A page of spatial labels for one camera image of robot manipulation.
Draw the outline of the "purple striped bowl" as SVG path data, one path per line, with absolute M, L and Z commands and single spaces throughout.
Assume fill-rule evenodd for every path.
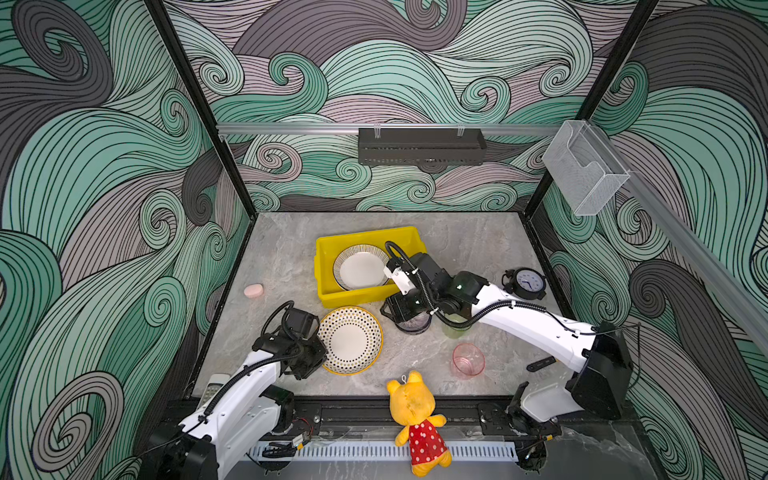
M 419 335 L 429 329 L 431 325 L 431 316 L 426 313 L 419 314 L 409 320 L 396 322 L 396 328 L 409 335 Z

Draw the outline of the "dotted plate yellow rim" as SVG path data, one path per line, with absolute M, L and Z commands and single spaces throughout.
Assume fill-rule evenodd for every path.
M 383 347 L 379 320 L 360 307 L 329 312 L 320 322 L 318 337 L 326 349 L 324 369 L 339 376 L 353 376 L 369 369 Z

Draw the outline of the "white plate black striped rim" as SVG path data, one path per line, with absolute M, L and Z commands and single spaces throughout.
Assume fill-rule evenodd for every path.
M 358 244 L 343 250 L 335 259 L 333 274 L 338 285 L 347 291 L 383 286 L 389 256 L 380 248 Z

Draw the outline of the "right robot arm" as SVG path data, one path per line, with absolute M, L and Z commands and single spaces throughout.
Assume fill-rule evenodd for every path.
M 545 423 L 586 411 L 606 420 L 623 415 L 633 362 L 622 328 L 593 326 L 554 314 L 539 305 L 542 283 L 531 284 L 513 273 L 501 288 L 472 272 L 449 274 L 426 253 L 406 255 L 387 243 L 386 277 L 398 288 L 391 297 L 395 320 L 418 314 L 454 330 L 488 325 L 546 352 L 566 373 L 538 385 L 520 385 L 511 407 Z

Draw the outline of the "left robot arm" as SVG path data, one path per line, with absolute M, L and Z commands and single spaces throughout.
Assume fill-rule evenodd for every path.
M 140 455 L 140 479 L 224 479 L 266 434 L 293 422 L 293 394 L 281 375 L 304 380 L 325 362 L 320 319 L 289 300 L 265 321 L 242 365 L 176 424 L 163 424 Z

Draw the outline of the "yellow plastic bin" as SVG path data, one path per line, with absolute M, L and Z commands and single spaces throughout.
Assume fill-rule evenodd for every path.
M 342 252 L 357 245 L 372 245 L 384 249 L 386 241 L 393 241 L 406 254 L 426 253 L 418 230 L 413 226 L 320 237 L 316 240 L 314 277 L 317 295 L 327 309 L 362 305 L 384 301 L 398 292 L 398 288 L 387 277 L 382 286 L 349 290 L 344 289 L 334 275 L 334 264 Z

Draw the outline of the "green plastic cup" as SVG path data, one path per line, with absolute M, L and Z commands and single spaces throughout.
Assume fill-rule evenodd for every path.
M 447 319 L 449 320 L 449 324 L 446 324 L 445 322 L 441 323 L 442 331 L 446 337 L 457 339 L 468 331 L 468 327 L 464 327 L 466 320 L 462 317 L 453 315 L 448 316 Z

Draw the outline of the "pink plastic cup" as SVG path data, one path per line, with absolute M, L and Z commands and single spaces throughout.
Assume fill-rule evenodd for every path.
M 451 367 L 459 378 L 468 379 L 480 375 L 486 366 L 482 351 L 471 343 L 458 344 L 451 356 Z

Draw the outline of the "pink soap bar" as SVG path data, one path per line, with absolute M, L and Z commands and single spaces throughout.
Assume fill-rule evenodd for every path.
M 264 286 L 260 283 L 251 284 L 244 288 L 243 293 L 249 299 L 259 298 L 264 295 Z

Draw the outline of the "white remote control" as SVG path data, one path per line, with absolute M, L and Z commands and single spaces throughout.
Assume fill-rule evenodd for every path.
M 201 395 L 199 405 L 205 405 L 208 403 L 217 393 L 218 391 L 229 381 L 230 376 L 227 374 L 213 374 L 203 391 L 203 394 Z

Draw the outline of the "black alarm clock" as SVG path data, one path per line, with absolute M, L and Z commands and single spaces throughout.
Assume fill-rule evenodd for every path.
M 543 274 L 531 268 L 509 269 L 502 275 L 503 289 L 523 300 L 542 300 L 547 283 Z

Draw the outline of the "yellow plush bear red dress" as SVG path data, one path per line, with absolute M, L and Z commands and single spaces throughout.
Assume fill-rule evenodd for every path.
M 392 419 L 402 426 L 394 443 L 408 447 L 412 474 L 426 477 L 436 466 L 449 467 L 452 453 L 439 432 L 447 419 L 434 413 L 436 400 L 422 375 L 411 371 L 401 380 L 389 381 L 386 387 Z

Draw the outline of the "black adjustable wrench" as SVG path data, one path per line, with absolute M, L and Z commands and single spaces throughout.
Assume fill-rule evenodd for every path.
M 546 367 L 549 367 L 557 362 L 557 359 L 554 356 L 549 356 L 537 361 L 534 361 L 532 363 L 529 363 L 526 366 L 526 370 L 528 372 L 534 373 L 538 372 Z

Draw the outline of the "clear acrylic wall holder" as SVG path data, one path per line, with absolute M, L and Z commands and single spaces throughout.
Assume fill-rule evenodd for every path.
M 543 162 L 576 216 L 596 216 L 629 180 L 619 151 L 599 127 L 565 121 L 547 147 Z

